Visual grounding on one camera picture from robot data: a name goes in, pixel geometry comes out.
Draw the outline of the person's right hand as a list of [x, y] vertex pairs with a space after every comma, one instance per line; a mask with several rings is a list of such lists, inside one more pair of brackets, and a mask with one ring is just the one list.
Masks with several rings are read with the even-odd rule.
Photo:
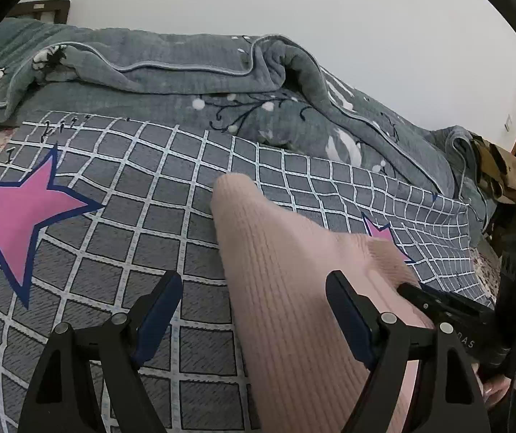
[[490, 410], [508, 393], [508, 389], [511, 388], [511, 379], [500, 375], [482, 382], [478, 375], [479, 364], [473, 364], [472, 369], [475, 373], [485, 408]]

